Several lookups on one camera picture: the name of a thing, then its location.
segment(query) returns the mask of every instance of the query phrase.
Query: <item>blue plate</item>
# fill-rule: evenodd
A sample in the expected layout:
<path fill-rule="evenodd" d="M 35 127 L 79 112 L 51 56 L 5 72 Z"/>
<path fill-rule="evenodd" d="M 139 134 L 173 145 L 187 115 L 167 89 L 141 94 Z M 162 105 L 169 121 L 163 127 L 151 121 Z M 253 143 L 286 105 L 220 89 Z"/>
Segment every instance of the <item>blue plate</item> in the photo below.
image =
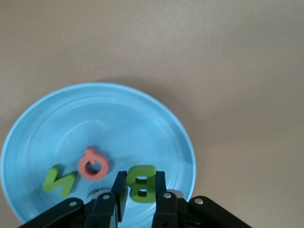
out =
<path fill-rule="evenodd" d="M 154 165 L 165 171 L 168 189 L 189 200 L 196 164 L 191 141 L 182 124 L 151 96 L 123 85 L 88 83 L 69 86 L 41 98 L 13 125 L 1 155 L 1 183 L 8 204 L 27 222 L 63 200 L 61 188 L 42 190 L 49 169 L 60 165 L 65 175 L 77 171 L 88 146 L 110 162 L 99 181 L 78 175 L 69 197 L 89 202 L 96 190 L 110 189 L 118 171 Z M 151 227 L 155 203 L 130 197 L 119 225 Z"/>

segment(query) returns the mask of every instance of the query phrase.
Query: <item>green letter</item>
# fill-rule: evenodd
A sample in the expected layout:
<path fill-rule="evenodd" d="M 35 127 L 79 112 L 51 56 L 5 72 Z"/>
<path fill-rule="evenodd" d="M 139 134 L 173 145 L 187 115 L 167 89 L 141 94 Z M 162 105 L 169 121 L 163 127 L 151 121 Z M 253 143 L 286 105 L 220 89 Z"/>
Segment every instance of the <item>green letter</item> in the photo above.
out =
<path fill-rule="evenodd" d="M 127 185 L 131 188 L 130 198 L 137 203 L 153 203 L 155 196 L 156 168 L 153 165 L 137 165 L 128 171 Z"/>
<path fill-rule="evenodd" d="M 47 175 L 47 178 L 42 187 L 43 191 L 49 192 L 56 188 L 63 186 L 62 191 L 60 193 L 61 197 L 66 198 L 71 192 L 71 189 L 74 185 L 77 172 L 71 172 L 61 178 L 57 178 L 60 171 L 60 167 L 58 165 L 53 166 Z"/>

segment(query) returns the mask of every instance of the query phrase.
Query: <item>beige table surface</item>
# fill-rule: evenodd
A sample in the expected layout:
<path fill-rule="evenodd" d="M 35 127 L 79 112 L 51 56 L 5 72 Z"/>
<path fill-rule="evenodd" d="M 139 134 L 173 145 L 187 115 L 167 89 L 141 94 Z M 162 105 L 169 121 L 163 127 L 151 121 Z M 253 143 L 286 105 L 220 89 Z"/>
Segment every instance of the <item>beige table surface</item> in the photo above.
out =
<path fill-rule="evenodd" d="M 33 102 L 94 81 L 176 114 L 194 196 L 256 228 L 304 226 L 304 1 L 0 1 L 1 146 Z M 0 226 L 18 225 L 1 192 Z"/>

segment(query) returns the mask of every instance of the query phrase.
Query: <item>round blue plastic dish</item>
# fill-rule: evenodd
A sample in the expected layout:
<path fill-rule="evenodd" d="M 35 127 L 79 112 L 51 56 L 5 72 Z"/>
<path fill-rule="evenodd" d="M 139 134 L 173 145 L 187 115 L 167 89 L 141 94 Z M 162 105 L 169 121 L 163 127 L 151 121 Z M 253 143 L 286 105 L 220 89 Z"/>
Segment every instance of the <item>round blue plastic dish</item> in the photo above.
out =
<path fill-rule="evenodd" d="M 189 200 L 196 164 L 191 141 L 179 120 L 163 104 L 136 89 L 111 83 L 69 86 L 41 98 L 15 122 L 1 155 L 1 183 L 8 204 L 27 222 L 58 204 L 61 188 L 42 190 L 48 171 L 60 165 L 77 171 L 88 146 L 104 154 L 108 174 L 99 181 L 77 176 L 68 197 L 87 203 L 93 193 L 110 189 L 118 171 L 154 165 L 165 171 L 168 189 Z M 124 227 L 151 227 L 155 203 L 128 197 Z"/>

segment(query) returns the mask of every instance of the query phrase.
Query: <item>silver screw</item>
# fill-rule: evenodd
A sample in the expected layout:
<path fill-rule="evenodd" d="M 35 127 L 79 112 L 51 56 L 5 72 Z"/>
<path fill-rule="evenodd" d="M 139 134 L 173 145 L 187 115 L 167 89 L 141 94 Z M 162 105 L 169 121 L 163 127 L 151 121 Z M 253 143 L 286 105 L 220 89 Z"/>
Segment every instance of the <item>silver screw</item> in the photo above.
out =
<path fill-rule="evenodd" d="M 104 195 L 104 196 L 103 196 L 103 199 L 104 199 L 104 200 L 105 200 L 105 199 L 107 200 L 108 198 L 110 198 L 109 195 Z"/>
<path fill-rule="evenodd" d="M 76 201 L 72 201 L 72 202 L 70 202 L 68 205 L 69 205 L 70 207 L 73 207 L 73 206 L 75 206 L 76 204 L 77 204 Z"/>
<path fill-rule="evenodd" d="M 195 202 L 196 204 L 199 204 L 199 205 L 202 205 L 202 204 L 204 203 L 204 201 L 203 201 L 201 198 L 196 198 L 196 199 L 194 200 L 194 202 Z"/>
<path fill-rule="evenodd" d="M 165 192 L 165 193 L 163 194 L 163 197 L 169 199 L 169 198 L 171 198 L 171 194 L 168 193 L 168 192 Z"/>

